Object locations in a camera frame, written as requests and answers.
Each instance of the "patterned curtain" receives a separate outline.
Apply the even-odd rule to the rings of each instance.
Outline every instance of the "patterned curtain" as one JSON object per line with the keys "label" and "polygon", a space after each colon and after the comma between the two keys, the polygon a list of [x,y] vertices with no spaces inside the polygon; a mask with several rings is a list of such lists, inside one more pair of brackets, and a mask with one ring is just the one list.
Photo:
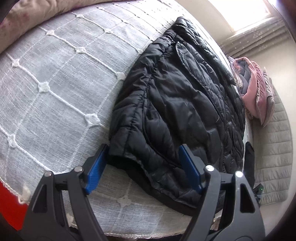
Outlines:
{"label": "patterned curtain", "polygon": [[270,17],[237,31],[219,46],[226,56],[250,57],[290,37],[285,22],[279,17]]}

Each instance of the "red object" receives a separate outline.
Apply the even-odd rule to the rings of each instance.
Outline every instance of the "red object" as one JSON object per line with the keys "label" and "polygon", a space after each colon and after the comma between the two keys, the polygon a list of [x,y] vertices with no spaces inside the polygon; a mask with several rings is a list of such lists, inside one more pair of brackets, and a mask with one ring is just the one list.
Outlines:
{"label": "red object", "polygon": [[0,213],[16,230],[22,228],[27,209],[28,205],[19,204],[17,197],[0,182]]}

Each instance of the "grid pattern fabric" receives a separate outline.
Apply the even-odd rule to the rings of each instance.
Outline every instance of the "grid pattern fabric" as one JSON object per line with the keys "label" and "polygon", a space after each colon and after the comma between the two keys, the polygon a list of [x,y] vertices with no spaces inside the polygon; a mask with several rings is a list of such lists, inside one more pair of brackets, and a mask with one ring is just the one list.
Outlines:
{"label": "grid pattern fabric", "polygon": [[[228,65],[204,28],[171,0],[76,9],[35,27],[0,55],[0,179],[20,203],[29,202],[46,170],[68,172],[109,143],[111,112],[126,74],[182,15]],[[179,234],[191,219],[108,165],[89,201],[107,235]],[[64,203],[75,226],[66,192]]]}

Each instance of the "wall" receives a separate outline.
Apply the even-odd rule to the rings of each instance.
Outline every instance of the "wall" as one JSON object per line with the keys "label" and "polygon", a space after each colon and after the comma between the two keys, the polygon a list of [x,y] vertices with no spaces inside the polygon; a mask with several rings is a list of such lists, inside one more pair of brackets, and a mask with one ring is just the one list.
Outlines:
{"label": "wall", "polygon": [[[296,150],[296,43],[291,38],[253,57],[261,68],[264,66],[272,78],[288,114],[292,130],[293,150]],[[281,203],[261,207],[266,233],[269,233],[287,210],[296,191],[296,155],[293,155],[292,176],[288,199]]]}
{"label": "wall", "polygon": [[176,1],[201,23],[217,43],[232,36],[233,32],[231,27],[208,0]]}

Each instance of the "quilted jacket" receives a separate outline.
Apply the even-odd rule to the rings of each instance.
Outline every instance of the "quilted jacket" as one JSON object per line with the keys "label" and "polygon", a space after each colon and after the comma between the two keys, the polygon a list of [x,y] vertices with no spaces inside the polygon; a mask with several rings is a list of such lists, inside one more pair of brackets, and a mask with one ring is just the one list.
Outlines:
{"label": "quilted jacket", "polygon": [[[148,194],[186,215],[200,196],[178,160],[186,143],[221,172],[242,169],[244,106],[234,79],[183,17],[131,68],[112,113],[110,164]],[[223,193],[217,210],[223,203]]]}

